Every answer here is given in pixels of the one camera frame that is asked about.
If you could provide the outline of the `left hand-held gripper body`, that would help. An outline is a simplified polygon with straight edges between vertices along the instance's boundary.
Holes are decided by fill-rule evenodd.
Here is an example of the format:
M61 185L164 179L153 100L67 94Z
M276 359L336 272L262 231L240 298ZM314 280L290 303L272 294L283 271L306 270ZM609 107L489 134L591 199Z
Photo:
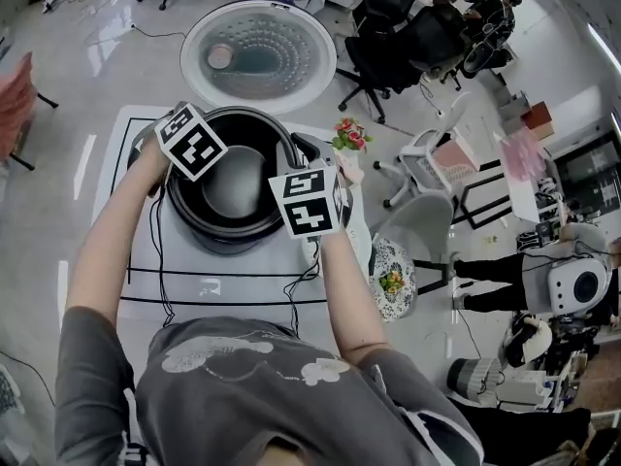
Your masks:
M166 157L191 182L197 182L228 151L227 146L190 103L180 105L154 128Z

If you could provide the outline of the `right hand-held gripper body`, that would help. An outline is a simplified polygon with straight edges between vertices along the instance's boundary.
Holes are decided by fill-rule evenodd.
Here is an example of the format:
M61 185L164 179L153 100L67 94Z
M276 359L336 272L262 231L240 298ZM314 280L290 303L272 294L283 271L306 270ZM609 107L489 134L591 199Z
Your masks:
M291 239L319 237L341 228L344 201L336 165L320 160L309 168L281 162L268 182L276 203L274 226L283 227Z

